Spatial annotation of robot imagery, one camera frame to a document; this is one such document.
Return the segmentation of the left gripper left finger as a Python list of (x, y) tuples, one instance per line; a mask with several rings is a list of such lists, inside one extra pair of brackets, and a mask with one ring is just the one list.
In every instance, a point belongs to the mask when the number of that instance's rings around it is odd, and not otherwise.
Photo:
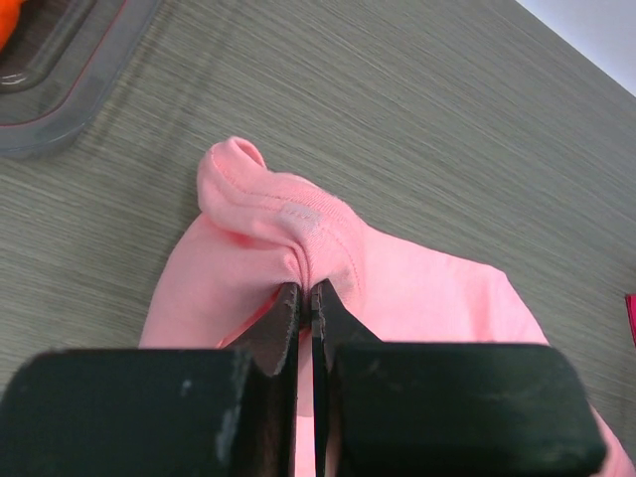
[(290, 476), (301, 292), (223, 349), (77, 349), (1, 398), (5, 476)]

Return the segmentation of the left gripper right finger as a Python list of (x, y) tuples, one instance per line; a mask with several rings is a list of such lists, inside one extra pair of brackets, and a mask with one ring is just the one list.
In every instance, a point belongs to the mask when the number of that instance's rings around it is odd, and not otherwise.
[(589, 476), (607, 446), (558, 350), (378, 338), (329, 281), (311, 292), (320, 476)]

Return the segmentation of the light pink t shirt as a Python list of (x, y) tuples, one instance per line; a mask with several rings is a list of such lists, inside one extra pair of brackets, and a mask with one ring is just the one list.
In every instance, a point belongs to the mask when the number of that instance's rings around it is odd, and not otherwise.
[(198, 201), (201, 213), (152, 298), (145, 347), (222, 345), (282, 284), (325, 279), (384, 338), (545, 338), (503, 272), (371, 228), (308, 181), (269, 171), (246, 140), (230, 138), (206, 154)]

